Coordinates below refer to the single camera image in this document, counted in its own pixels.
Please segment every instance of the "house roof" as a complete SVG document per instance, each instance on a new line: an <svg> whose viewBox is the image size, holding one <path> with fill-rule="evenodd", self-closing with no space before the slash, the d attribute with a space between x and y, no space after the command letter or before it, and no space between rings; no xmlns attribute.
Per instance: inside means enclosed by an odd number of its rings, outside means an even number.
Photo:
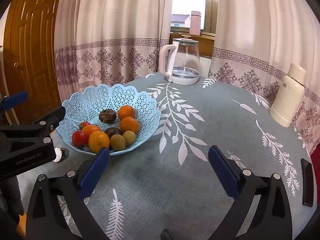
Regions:
<svg viewBox="0 0 320 240"><path fill-rule="evenodd" d="M171 15L171 21L172 22L182 22L184 23L184 21L189 17L188 14L172 14Z"/></svg>

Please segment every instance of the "pink thermos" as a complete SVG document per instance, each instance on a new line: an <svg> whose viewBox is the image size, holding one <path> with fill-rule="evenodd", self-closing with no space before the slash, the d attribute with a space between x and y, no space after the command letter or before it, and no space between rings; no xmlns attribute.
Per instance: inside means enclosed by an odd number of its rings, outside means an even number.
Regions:
<svg viewBox="0 0 320 240"><path fill-rule="evenodd" d="M201 12L191 11L190 31L191 35L200 36Z"/></svg>

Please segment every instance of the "watch face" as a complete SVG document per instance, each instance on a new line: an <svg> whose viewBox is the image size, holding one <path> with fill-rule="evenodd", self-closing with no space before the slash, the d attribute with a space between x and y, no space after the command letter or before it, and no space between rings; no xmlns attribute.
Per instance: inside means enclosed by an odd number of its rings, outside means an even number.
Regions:
<svg viewBox="0 0 320 240"><path fill-rule="evenodd" d="M55 147L54 151L56 152L56 158L52 162L57 163L62 158L62 151L61 151L61 149L59 147Z"/></svg>

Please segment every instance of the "blue plastic basket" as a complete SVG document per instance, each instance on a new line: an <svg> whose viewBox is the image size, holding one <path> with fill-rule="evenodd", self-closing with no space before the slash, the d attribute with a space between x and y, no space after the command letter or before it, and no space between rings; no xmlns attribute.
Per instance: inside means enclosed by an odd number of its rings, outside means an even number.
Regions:
<svg viewBox="0 0 320 240"><path fill-rule="evenodd" d="M81 150L72 145L73 132L79 129L79 124L83 121L98 125L102 131L109 127L119 127L118 117L114 124L105 124L99 120L99 113L104 109L117 112L121 106L129 105L137 111L136 119L140 123L136 141L125 150L114 151L110 155L130 152L147 141L158 128L161 112L156 109L156 104L156 100L150 98L147 92L138 93L132 86L117 84L110 88L101 84L96 88L87 87L82 94L74 93L69 100L62 103L66 116L57 127L57 132L72 149L93 155L89 148Z"/></svg>

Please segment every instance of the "wooden door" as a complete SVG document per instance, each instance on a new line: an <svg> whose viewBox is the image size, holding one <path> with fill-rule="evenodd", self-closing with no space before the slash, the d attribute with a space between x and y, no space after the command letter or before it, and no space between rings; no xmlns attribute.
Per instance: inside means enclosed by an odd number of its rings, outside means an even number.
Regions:
<svg viewBox="0 0 320 240"><path fill-rule="evenodd" d="M59 0L13 0L4 31L4 73L10 95L27 91L14 108L20 124L61 105L54 70L54 26Z"/></svg>

